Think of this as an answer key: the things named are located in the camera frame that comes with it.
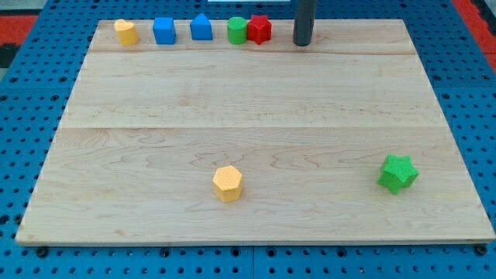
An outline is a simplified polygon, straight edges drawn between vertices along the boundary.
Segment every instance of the block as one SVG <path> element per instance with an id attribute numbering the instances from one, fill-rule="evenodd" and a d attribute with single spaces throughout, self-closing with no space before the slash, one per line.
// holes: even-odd
<path id="1" fill-rule="evenodd" d="M 248 40 L 261 44 L 272 37 L 272 23 L 267 15 L 252 15 L 248 22 Z"/>
<path id="2" fill-rule="evenodd" d="M 227 39 L 234 45 L 246 42 L 246 19 L 239 16 L 229 19 L 227 22 Z"/>
<path id="3" fill-rule="evenodd" d="M 239 199 L 243 190 L 242 179 L 242 174 L 234 166 L 218 168 L 212 180 L 217 198 L 223 202 Z"/>
<path id="4" fill-rule="evenodd" d="M 199 14 L 189 24 L 193 40 L 213 40 L 212 24 L 204 14 Z"/>
<path id="5" fill-rule="evenodd" d="M 174 19 L 155 18 L 155 21 L 153 21 L 153 34 L 157 44 L 175 44 L 176 29 L 174 28 Z"/>
<path id="6" fill-rule="evenodd" d="M 117 32 L 117 37 L 119 42 L 123 46 L 130 46 L 138 43 L 140 38 L 138 37 L 138 32 L 134 23 L 128 22 L 124 19 L 117 19 L 114 23 L 114 29 Z"/>
<path id="7" fill-rule="evenodd" d="M 410 156 L 397 157 L 389 154 L 382 164 L 377 183 L 396 195 L 400 189 L 410 187 L 418 175 L 419 171 L 413 167 Z"/>

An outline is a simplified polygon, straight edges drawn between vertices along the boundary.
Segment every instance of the black cylinder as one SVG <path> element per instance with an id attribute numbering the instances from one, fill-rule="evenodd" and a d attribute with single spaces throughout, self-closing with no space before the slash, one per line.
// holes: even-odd
<path id="1" fill-rule="evenodd" d="M 312 41 L 313 21 L 317 11 L 317 0 L 298 0 L 294 17 L 293 43 L 303 47 Z"/>

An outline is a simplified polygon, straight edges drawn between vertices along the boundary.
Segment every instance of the red star block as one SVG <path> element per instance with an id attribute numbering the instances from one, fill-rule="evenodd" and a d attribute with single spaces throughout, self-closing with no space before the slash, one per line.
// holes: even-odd
<path id="1" fill-rule="evenodd" d="M 272 37 L 272 23 L 267 15 L 252 15 L 248 22 L 248 40 L 261 44 Z"/>

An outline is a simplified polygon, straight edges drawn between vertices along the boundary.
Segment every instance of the blue perforated surface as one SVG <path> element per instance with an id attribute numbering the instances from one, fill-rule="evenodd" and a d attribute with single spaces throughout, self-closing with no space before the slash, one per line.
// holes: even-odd
<path id="1" fill-rule="evenodd" d="M 24 248 L 13 237 L 99 19 L 211 19 L 295 4 L 50 0 L 0 83 L 0 277 L 496 277 L 496 246 Z M 321 0 L 318 17 L 403 19 L 493 225 L 496 76 L 449 1 Z"/>

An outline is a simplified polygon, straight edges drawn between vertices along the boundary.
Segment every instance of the blue cube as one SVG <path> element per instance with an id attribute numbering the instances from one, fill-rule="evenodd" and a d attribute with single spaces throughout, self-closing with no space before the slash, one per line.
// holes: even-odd
<path id="1" fill-rule="evenodd" d="M 212 40 L 212 24 L 204 14 L 199 14 L 193 19 L 189 27 L 193 40 Z"/>
<path id="2" fill-rule="evenodd" d="M 176 29 L 174 28 L 174 19 L 172 18 L 155 18 L 153 22 L 153 34 L 157 44 L 174 44 L 176 43 Z"/>

